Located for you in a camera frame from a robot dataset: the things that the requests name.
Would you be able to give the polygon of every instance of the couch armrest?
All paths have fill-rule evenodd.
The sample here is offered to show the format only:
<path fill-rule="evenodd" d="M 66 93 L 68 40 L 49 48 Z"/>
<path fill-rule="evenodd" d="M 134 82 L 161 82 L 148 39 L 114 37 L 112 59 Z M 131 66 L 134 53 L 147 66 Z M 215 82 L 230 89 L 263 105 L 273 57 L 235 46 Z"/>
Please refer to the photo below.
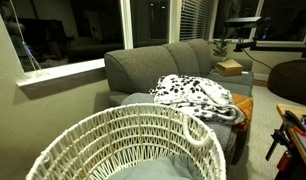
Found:
<path fill-rule="evenodd" d="M 219 57 L 219 56 L 211 56 L 212 66 L 215 67 L 218 62 L 223 62 L 226 60 L 234 59 L 236 62 L 243 66 L 243 71 L 251 71 L 253 66 L 253 61 L 249 59 L 236 59 L 230 57 Z"/>

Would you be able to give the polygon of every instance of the couch backrest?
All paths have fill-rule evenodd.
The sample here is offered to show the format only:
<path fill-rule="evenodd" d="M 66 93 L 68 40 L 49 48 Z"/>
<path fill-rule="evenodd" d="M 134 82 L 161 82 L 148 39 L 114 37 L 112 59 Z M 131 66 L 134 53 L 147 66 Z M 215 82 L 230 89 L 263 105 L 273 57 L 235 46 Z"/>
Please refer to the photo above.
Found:
<path fill-rule="evenodd" d="M 193 39 L 188 41 L 193 49 L 200 68 L 200 76 L 205 77 L 212 70 L 210 45 L 203 39 Z"/>
<path fill-rule="evenodd" d="M 104 60 L 113 91 L 148 93 L 161 76 L 179 74 L 171 54 L 162 46 L 112 51 Z"/>
<path fill-rule="evenodd" d="M 163 45 L 176 64 L 181 75 L 200 76 L 200 68 L 195 53 L 190 45 L 186 42 L 178 42 Z"/>
<path fill-rule="evenodd" d="M 105 70 L 112 91 L 148 93 L 161 76 L 205 77 L 212 68 L 209 45 L 196 39 L 163 46 L 117 50 L 105 54 Z"/>

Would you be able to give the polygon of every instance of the potted plant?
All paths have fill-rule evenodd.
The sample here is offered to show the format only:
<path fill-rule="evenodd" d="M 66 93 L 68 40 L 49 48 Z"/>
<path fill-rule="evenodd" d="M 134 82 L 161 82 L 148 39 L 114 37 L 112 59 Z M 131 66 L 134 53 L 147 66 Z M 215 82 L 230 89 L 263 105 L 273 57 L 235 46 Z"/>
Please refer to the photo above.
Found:
<path fill-rule="evenodd" d="M 213 55 L 225 57 L 227 54 L 227 51 L 226 51 L 227 45 L 230 42 L 231 42 L 230 40 L 226 40 L 226 39 L 214 40 L 213 44 L 215 45 L 215 48 L 213 49 Z"/>

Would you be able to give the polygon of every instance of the cushion inside basket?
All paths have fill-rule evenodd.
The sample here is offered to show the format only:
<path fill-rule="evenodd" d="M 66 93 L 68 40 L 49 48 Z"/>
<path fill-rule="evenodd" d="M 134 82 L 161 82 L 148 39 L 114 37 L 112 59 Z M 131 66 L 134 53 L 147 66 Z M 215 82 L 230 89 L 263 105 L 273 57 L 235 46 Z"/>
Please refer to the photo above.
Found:
<path fill-rule="evenodd" d="M 109 180 L 200 180 L 191 158 L 188 155 L 173 155 L 159 157 L 136 166 L 123 169 L 112 176 Z"/>

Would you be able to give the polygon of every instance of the gray pillow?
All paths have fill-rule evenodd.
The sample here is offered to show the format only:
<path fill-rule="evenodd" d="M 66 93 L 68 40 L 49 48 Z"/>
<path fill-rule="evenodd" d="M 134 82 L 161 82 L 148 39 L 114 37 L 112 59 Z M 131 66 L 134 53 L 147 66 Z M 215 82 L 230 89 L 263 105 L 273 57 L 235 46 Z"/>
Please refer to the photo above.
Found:
<path fill-rule="evenodd" d="M 134 93 L 129 95 L 122 101 L 122 105 L 136 104 L 136 103 L 154 103 L 154 97 L 146 93 Z"/>
<path fill-rule="evenodd" d="M 113 174 L 109 180 L 202 180 L 188 155 L 159 157 Z"/>

